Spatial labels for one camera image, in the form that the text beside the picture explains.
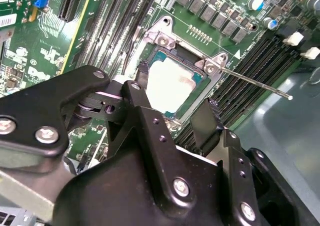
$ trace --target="dimm slot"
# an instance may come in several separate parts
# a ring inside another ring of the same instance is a hole
[[[115,33],[115,35],[110,39],[110,42],[108,44],[108,47],[115,47],[119,40],[122,37],[123,31],[130,25],[134,25],[135,19],[137,19],[138,12],[141,11],[144,5],[139,5],[141,0],[133,0],[133,3],[131,3],[130,7],[128,8],[125,17],[122,18],[122,21]],[[101,67],[106,67],[109,63],[109,60],[111,56],[114,54],[114,51],[110,51],[110,53],[105,54],[104,59],[102,61]]]
[[[101,52],[101,46],[104,44],[103,42],[105,41],[107,34],[109,33],[112,25],[116,22],[117,16],[119,15],[119,11],[120,11],[120,7],[123,3],[123,0],[116,0],[110,11],[109,14],[110,16],[108,16],[105,26],[103,27],[102,33],[99,36],[99,40],[102,41],[102,44],[97,43],[94,47],[93,53],[89,59],[89,65],[95,65],[96,67],[99,67],[99,60],[98,60],[98,55]]]
[[[89,62],[89,57],[91,56],[94,50],[94,43],[96,42],[96,38],[101,33],[101,27],[105,25],[105,22],[108,18],[106,15],[107,12],[110,11],[110,8],[115,0],[111,0],[111,3],[108,4],[108,0],[101,0],[101,4],[98,8],[98,14],[95,17],[94,23],[92,25],[92,31],[86,37],[86,44],[83,49],[83,53],[81,54],[76,68],[79,68],[82,65],[87,65]]]

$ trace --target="hole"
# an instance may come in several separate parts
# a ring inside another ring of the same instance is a hole
[[[267,206],[261,209],[261,214],[264,216],[266,221],[272,226],[283,225],[283,222],[281,220],[283,216],[280,216],[279,212],[281,212],[281,210],[279,209],[278,205],[274,202],[269,202]],[[285,223],[288,223],[287,225],[294,225],[291,224],[293,222],[289,223],[288,221],[286,221]]]
[[[246,174],[245,174],[245,172],[243,172],[243,171],[240,171],[240,175],[242,176],[242,178],[246,178]]]
[[[113,105],[108,105],[106,108],[105,108],[105,111],[107,114],[112,114],[114,111],[115,111],[115,107]]]
[[[5,221],[5,223],[3,225],[5,226],[10,226],[12,224],[12,222],[15,220],[15,216],[14,215],[9,215],[9,217],[7,218],[7,220]]]
[[[153,123],[154,123],[155,125],[158,125],[158,124],[159,124],[159,119],[154,118],[154,119],[153,119]]]
[[[163,136],[163,135],[160,136],[159,140],[160,140],[161,142],[163,142],[163,143],[164,143],[164,142],[167,142],[166,137]]]
[[[7,216],[8,216],[8,214],[6,214],[4,212],[0,212],[0,225],[5,221]]]
[[[252,30],[252,31],[258,30],[258,26],[257,26],[257,25],[253,25],[253,26],[251,27],[251,30]]]
[[[170,20],[167,19],[167,18],[163,19],[163,22],[164,22],[166,25],[169,25],[169,24],[170,24]]]

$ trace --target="pcie slot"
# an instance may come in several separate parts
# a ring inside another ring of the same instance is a hole
[[[92,29],[88,36],[86,37],[87,43],[83,49],[83,53],[81,54],[76,68],[81,65],[87,65],[89,61],[89,57],[91,56],[94,50],[94,43],[96,43],[96,38],[101,33],[101,27],[105,25],[106,20],[108,19],[110,9],[115,0],[111,0],[111,3],[108,3],[108,0],[101,0],[101,4],[97,10],[98,14],[95,17],[94,23],[92,25]]]
[[[75,18],[80,0],[62,0],[58,17],[65,22]]]
[[[109,33],[112,25],[118,21],[117,16],[119,15],[120,7],[121,7],[123,1],[124,0],[116,0],[114,2],[114,5],[111,7],[111,9],[109,11],[110,16],[108,16],[106,23],[105,23],[105,26],[103,27],[102,33],[99,37],[99,39],[102,40],[102,42],[105,41],[107,34]],[[94,47],[93,53],[89,59],[89,65],[95,65],[96,67],[99,67],[99,65],[97,65],[97,63],[98,63],[98,55],[100,52],[101,52],[101,44],[99,42]]]

